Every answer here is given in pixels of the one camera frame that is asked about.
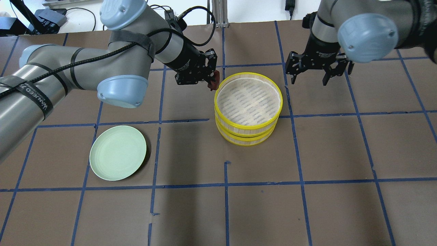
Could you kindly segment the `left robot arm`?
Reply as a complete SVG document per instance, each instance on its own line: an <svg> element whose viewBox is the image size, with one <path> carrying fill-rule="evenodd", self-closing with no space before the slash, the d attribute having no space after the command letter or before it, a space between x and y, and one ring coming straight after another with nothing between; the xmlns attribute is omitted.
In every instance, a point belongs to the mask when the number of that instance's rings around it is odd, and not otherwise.
<svg viewBox="0 0 437 246"><path fill-rule="evenodd" d="M100 20L111 31L106 49L32 45L20 69L1 77L1 161L4 161L72 90L97 92L110 105L137 108L158 60L176 72L178 85L207 82L217 90L220 73L214 49L198 50L178 18L164 19L146 0L105 0Z"/></svg>

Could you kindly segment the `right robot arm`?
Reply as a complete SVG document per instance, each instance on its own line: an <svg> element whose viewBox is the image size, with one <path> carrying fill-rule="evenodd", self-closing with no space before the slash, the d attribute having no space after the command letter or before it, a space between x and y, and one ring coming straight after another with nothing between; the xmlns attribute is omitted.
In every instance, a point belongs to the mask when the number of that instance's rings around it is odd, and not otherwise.
<svg viewBox="0 0 437 246"><path fill-rule="evenodd" d="M291 51L285 72L295 84L308 70L323 70L323 85L355 63L369 63L395 49L421 47L436 63L435 0L322 0L307 14L310 31L305 51Z"/></svg>

